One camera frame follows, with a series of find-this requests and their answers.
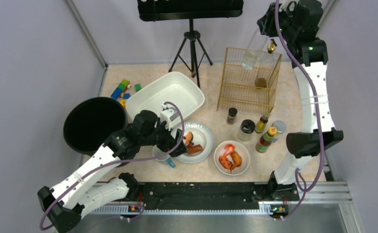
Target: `black tripod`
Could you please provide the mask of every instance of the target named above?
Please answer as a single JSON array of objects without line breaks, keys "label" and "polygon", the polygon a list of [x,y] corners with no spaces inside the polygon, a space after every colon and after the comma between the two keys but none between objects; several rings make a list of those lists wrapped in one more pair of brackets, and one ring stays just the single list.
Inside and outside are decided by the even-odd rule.
[{"label": "black tripod", "polygon": [[[213,65],[213,62],[210,60],[210,57],[207,55],[207,52],[204,49],[203,44],[200,41],[200,33],[198,31],[193,30],[193,19],[189,19],[189,24],[190,24],[190,31],[184,33],[183,43],[181,44],[180,49],[176,54],[175,60],[173,61],[173,64],[170,67],[169,72],[172,72],[173,66],[175,65],[176,60],[179,57],[181,59],[181,61],[183,61],[183,63],[186,65],[186,67],[190,70],[190,72],[192,72],[192,78],[196,75],[197,85],[200,88],[199,66],[200,66],[200,64],[203,60],[204,55],[206,55],[207,60],[209,60],[209,63],[210,63],[211,66]],[[192,68],[190,68],[187,65],[187,63],[183,60],[183,58],[180,56],[180,52],[183,49],[184,43],[186,43],[187,39],[190,40],[190,56],[191,56]],[[202,55],[202,58],[201,58],[199,64],[197,64],[197,57],[196,57],[196,45],[195,45],[196,40],[199,42],[199,44],[200,44],[200,46],[203,50],[203,55]]]}]

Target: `cup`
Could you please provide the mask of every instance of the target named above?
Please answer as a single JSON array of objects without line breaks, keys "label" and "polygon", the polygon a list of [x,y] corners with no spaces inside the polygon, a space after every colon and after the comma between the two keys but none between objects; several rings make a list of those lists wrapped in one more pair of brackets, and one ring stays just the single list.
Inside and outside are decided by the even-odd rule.
[{"label": "cup", "polygon": [[[161,151],[159,148],[157,148],[157,146],[153,147],[153,151],[152,151],[153,157],[156,157],[156,156],[159,156],[159,155],[162,155],[162,154],[164,154],[164,152]],[[168,164],[172,168],[176,167],[176,164],[173,162],[172,157],[170,157],[170,155],[165,155],[165,156],[160,157],[156,160],[159,161],[162,164]]]}]

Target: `gold wire rack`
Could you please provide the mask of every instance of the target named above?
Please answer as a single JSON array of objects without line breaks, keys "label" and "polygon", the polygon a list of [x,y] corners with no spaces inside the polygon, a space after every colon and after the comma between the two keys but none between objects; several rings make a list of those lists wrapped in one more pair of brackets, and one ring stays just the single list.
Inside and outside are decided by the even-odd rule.
[{"label": "gold wire rack", "polygon": [[246,49],[226,48],[217,110],[235,107],[248,112],[271,112],[275,106],[281,54],[273,53],[274,62],[267,63],[269,53],[261,52],[249,70],[242,66],[245,52]]}]

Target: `yellow label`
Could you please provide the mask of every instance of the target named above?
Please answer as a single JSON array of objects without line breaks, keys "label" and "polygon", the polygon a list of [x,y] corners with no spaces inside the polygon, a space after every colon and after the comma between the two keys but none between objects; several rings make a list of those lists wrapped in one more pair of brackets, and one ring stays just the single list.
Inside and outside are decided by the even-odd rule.
[{"label": "yellow label", "polygon": [[257,122],[257,126],[256,126],[255,131],[258,132],[258,133],[261,133],[261,132],[263,132],[265,126],[266,126],[266,123],[259,121],[259,122]]}]

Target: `black pot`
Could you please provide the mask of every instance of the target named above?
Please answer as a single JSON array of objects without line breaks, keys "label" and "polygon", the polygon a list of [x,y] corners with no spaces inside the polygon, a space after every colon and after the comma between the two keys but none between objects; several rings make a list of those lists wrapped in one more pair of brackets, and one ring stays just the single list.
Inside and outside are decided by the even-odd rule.
[{"label": "black pot", "polygon": [[66,143],[81,154],[93,155],[113,132],[127,125],[126,111],[112,98],[96,97],[77,105],[63,126]]}]

